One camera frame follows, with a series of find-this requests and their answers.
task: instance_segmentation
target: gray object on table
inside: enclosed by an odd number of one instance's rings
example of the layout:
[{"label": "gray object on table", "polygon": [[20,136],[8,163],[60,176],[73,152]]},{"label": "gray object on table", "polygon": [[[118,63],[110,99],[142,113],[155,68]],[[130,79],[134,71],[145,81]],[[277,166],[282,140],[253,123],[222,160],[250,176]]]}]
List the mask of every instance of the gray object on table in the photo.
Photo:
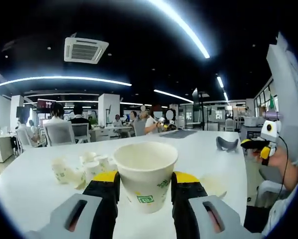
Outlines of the gray object on table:
[{"label": "gray object on table", "polygon": [[237,138],[234,142],[229,142],[218,136],[215,141],[219,150],[222,151],[224,150],[223,148],[226,148],[227,152],[231,152],[237,148],[239,139]]},{"label": "gray object on table", "polygon": [[187,136],[197,133],[196,130],[177,130],[175,132],[166,133],[160,135],[160,137],[166,137],[166,138],[186,138]]}]

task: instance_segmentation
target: white table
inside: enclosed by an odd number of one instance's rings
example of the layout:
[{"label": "white table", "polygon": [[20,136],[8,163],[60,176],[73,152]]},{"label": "white table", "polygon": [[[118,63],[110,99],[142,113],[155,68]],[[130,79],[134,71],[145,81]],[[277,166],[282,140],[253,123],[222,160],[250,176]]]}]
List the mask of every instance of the white table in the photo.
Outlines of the white table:
[{"label": "white table", "polygon": [[[0,175],[0,201],[22,231],[38,230],[49,222],[53,209],[75,193],[71,185],[59,185],[51,170],[51,160],[65,155],[72,166],[79,165],[85,151],[112,155],[118,147],[141,141],[165,142],[177,148],[179,159],[176,171],[221,177],[227,194],[223,198],[239,215],[243,224],[247,203],[247,175],[243,151],[218,151],[215,138],[233,141],[236,132],[198,131],[184,139],[159,137],[159,134],[123,138],[86,144],[29,149],[14,160]],[[153,214],[135,211],[121,187],[114,239],[174,239],[170,193],[164,207]]]}]

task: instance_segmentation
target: ceiling vent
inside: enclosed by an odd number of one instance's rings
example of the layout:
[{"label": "ceiling vent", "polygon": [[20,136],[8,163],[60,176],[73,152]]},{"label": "ceiling vent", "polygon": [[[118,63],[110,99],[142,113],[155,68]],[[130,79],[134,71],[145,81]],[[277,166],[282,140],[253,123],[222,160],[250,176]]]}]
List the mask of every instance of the ceiling vent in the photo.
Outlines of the ceiling vent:
[{"label": "ceiling vent", "polygon": [[67,37],[65,39],[64,61],[97,64],[109,43],[104,41]]}]

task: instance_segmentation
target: white wall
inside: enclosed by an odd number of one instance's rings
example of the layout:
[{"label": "white wall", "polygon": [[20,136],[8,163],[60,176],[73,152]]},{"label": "white wall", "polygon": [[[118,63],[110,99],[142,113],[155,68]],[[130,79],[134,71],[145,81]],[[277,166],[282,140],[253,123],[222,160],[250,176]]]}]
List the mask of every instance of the white wall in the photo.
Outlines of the white wall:
[{"label": "white wall", "polygon": [[277,45],[270,45],[267,61],[272,72],[276,94],[279,98],[281,137],[289,148],[292,160],[298,159],[298,65],[294,55],[288,50],[287,42],[279,34]]},{"label": "white wall", "polygon": [[0,128],[7,126],[7,131],[10,131],[10,100],[0,96]]}]

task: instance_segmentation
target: white pillar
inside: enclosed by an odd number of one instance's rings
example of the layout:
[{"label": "white pillar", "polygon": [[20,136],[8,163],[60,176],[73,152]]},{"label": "white pillar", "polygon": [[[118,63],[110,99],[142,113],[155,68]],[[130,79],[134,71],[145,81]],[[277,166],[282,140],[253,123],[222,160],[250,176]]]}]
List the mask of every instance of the white pillar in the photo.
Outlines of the white pillar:
[{"label": "white pillar", "polygon": [[247,111],[248,116],[255,116],[254,99],[246,99],[245,103],[246,103],[246,106],[248,108],[248,111]]},{"label": "white pillar", "polygon": [[15,130],[17,127],[16,111],[18,106],[23,106],[24,97],[23,96],[12,96],[10,102],[10,130]]},{"label": "white pillar", "polygon": [[279,112],[283,115],[280,136],[288,144],[292,160],[298,157],[298,72],[287,49],[288,43],[279,34],[277,45],[270,45],[267,61],[273,76],[273,83],[279,99]]},{"label": "white pillar", "polygon": [[116,115],[120,115],[120,95],[102,94],[98,98],[98,124],[106,126],[112,123]]}]

